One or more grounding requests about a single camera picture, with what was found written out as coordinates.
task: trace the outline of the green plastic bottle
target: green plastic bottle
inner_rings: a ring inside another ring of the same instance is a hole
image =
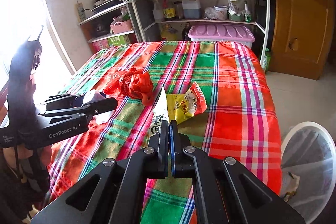
[[[265,57],[261,65],[265,73],[268,71],[270,60],[271,60],[271,52],[269,51],[269,48],[266,48]]]

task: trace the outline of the pink plastic basket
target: pink plastic basket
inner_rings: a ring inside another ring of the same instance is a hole
[[[122,33],[122,32],[128,32],[133,29],[131,20],[127,20],[124,22],[116,22],[113,25],[110,25],[111,27],[111,33]]]

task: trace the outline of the red plastic bag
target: red plastic bag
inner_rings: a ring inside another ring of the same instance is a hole
[[[132,99],[142,100],[142,104],[150,106],[154,103],[154,85],[148,72],[137,70],[134,67],[129,70],[118,71],[113,75],[111,81],[104,88],[103,92],[111,95],[116,89]]]

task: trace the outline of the metal pivot bolt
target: metal pivot bolt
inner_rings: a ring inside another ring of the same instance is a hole
[[[104,161],[103,161],[103,164],[105,165],[105,166],[112,166],[113,164],[114,164],[114,159],[112,159],[112,158],[107,158],[107,159],[104,159]]]
[[[152,154],[154,153],[155,149],[148,146],[148,147],[145,147],[144,150],[143,150],[146,154]]]
[[[236,159],[232,158],[232,157],[227,157],[225,159],[225,163],[228,164],[228,165],[234,165],[236,163]]]
[[[187,147],[184,148],[184,151],[187,152],[187,153],[194,153],[195,150],[196,150],[196,148],[193,147],[193,146],[187,146]]]

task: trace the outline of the yellow label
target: yellow label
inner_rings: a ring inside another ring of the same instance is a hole
[[[172,18],[175,17],[175,8],[165,8],[163,9],[163,15],[165,18]]]

